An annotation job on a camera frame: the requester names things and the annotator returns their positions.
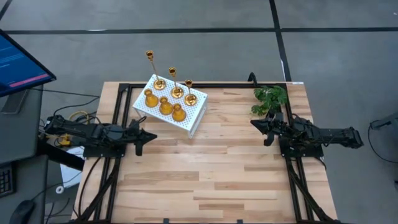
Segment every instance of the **wooden table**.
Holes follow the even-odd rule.
[[[112,121],[118,86],[119,82],[104,84],[97,112],[103,123]],[[287,83],[287,89],[292,112],[312,120],[304,85]],[[134,89],[131,105],[141,91]],[[265,136],[249,123],[258,119],[250,112],[251,106],[258,103],[253,89],[200,91],[208,94],[208,108],[193,139],[156,118],[147,118],[141,124],[158,138],[144,146],[142,157],[135,156],[134,145],[128,147],[121,161],[112,222],[162,223],[164,218],[173,223],[236,223],[237,219],[245,223],[295,222],[286,164],[278,142],[263,146]],[[135,110],[129,110],[129,117],[137,118]],[[95,160],[85,162],[78,196]],[[82,210],[98,192],[103,161],[88,179]],[[303,158],[303,163],[310,193],[326,214],[336,218],[325,168],[313,158]]]

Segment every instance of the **gold candlestick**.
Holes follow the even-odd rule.
[[[171,91],[171,95],[174,98],[181,98],[184,95],[184,91],[180,87],[178,87],[177,83],[175,82],[175,68],[174,67],[169,68],[169,74],[174,79],[174,88]]]
[[[150,64],[152,65],[152,68],[154,69],[156,75],[156,80],[154,81],[154,88],[156,90],[163,90],[166,87],[166,82],[157,76],[157,71],[154,64],[154,52],[151,50],[147,50],[145,54],[147,55],[147,58],[150,60]]]
[[[185,81],[186,86],[188,87],[188,95],[185,96],[185,104],[188,106],[193,106],[197,103],[197,96],[195,96],[194,94],[191,94],[191,87],[193,84],[192,80],[186,80]]]

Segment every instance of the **computer monitor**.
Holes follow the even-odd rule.
[[[0,29],[0,97],[56,79],[54,74]]]

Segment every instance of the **yellow connector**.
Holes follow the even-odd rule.
[[[70,135],[69,134],[63,134],[60,136],[61,140],[58,141],[60,146],[67,147],[70,146]]]

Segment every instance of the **artificial plant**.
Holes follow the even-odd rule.
[[[278,110],[280,105],[287,102],[287,93],[280,86],[264,86],[254,90],[254,96],[260,101],[260,105],[254,105],[251,112],[258,116],[267,114],[269,110]]]

